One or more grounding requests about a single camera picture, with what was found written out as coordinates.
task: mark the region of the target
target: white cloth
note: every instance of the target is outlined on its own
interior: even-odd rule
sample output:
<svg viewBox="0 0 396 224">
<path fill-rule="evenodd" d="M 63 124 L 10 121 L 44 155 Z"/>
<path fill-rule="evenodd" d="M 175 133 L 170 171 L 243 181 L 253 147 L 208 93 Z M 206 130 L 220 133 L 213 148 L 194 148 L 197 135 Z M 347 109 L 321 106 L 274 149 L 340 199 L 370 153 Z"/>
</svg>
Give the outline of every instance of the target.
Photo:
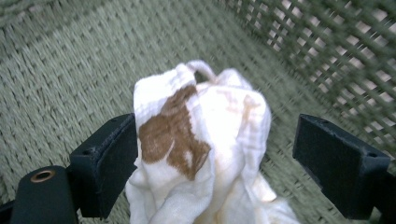
<svg viewBox="0 0 396 224">
<path fill-rule="evenodd" d="M 143 78 L 134 114 L 131 223 L 298 223 L 259 172 L 271 113 L 236 70 L 192 61 Z"/>
</svg>

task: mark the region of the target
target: green woven material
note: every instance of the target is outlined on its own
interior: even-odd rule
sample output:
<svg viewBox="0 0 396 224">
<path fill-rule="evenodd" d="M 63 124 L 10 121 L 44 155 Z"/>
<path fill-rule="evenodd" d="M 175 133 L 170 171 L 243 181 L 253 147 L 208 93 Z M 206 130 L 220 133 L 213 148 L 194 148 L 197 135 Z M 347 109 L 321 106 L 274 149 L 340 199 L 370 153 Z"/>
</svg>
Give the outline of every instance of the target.
<svg viewBox="0 0 396 224">
<path fill-rule="evenodd" d="M 131 112 L 139 78 L 203 59 L 266 97 L 262 172 L 300 221 L 349 223 L 291 157 L 297 119 L 328 119 L 395 156 L 395 3 L 268 2 L 0 1 L 0 203 Z M 105 222 L 128 219 L 121 194 Z"/>
</svg>

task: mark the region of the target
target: mesh backrest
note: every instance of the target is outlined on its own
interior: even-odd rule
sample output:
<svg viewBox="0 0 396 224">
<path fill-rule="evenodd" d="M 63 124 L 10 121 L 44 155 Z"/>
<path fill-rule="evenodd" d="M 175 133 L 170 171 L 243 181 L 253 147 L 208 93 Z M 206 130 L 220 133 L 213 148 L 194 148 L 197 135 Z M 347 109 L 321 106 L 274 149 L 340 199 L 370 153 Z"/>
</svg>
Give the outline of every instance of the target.
<svg viewBox="0 0 396 224">
<path fill-rule="evenodd" d="M 396 1 L 230 0 L 350 132 L 396 152 Z"/>
</svg>

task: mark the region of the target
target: brown stain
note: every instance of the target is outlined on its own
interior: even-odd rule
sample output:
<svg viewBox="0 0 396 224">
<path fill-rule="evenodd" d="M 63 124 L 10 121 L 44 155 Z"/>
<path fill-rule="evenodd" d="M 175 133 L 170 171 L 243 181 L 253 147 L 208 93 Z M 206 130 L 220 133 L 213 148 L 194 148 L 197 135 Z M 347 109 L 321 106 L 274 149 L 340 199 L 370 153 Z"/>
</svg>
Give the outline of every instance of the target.
<svg viewBox="0 0 396 224">
<path fill-rule="evenodd" d="M 247 95 L 245 96 L 244 99 L 244 110 L 242 112 L 242 127 L 241 130 L 245 130 L 247 126 L 251 126 L 253 130 L 256 130 L 256 127 L 254 125 L 254 122 L 250 120 L 250 113 L 253 109 L 256 107 L 259 107 L 260 105 L 255 105 L 253 104 L 254 99 Z"/>
<path fill-rule="evenodd" d="M 240 110 L 237 108 L 238 101 L 233 98 L 233 95 L 229 91 L 217 90 L 217 93 L 224 95 L 227 99 L 228 107 L 226 108 L 226 110 L 235 114 L 240 113 Z"/>
<path fill-rule="evenodd" d="M 167 99 L 160 114 L 139 128 L 142 160 L 146 163 L 157 162 L 171 150 L 166 159 L 167 163 L 189 180 L 195 178 L 210 150 L 209 144 L 196 140 L 191 131 L 190 113 L 186 102 L 196 93 L 193 86 L 178 90 Z M 185 158 L 188 152 L 192 157 L 191 165 Z"/>
<path fill-rule="evenodd" d="M 215 223 L 224 223 L 223 218 L 219 211 L 215 214 Z"/>
</svg>

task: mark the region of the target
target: black plastic bracket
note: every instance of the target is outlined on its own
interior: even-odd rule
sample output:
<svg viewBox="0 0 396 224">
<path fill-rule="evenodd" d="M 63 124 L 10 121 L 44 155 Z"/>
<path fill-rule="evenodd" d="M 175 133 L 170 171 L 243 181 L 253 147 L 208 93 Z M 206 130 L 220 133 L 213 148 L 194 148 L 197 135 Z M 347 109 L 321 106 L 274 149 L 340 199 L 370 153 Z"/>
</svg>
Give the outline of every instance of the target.
<svg viewBox="0 0 396 224">
<path fill-rule="evenodd" d="M 134 116 L 109 120 L 70 154 L 72 190 L 84 217 L 108 217 L 134 171 L 137 137 Z"/>
<path fill-rule="evenodd" d="M 77 223 L 108 217 L 135 169 L 134 114 L 105 123 L 70 155 L 67 169 L 49 166 L 21 179 L 15 201 L 0 206 L 0 223 Z"/>
<path fill-rule="evenodd" d="M 21 179 L 11 223 L 78 223 L 63 167 L 44 167 Z"/>
<path fill-rule="evenodd" d="M 344 217 L 368 219 L 375 206 L 396 223 L 396 180 L 386 154 L 325 119 L 300 115 L 293 158 Z"/>
</svg>

